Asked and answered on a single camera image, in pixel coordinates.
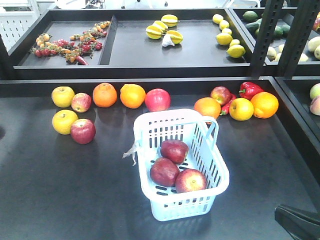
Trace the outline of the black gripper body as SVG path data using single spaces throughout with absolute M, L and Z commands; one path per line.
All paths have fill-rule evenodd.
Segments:
M 275 221 L 294 240 L 320 239 L 320 214 L 280 204 L 274 210 Z

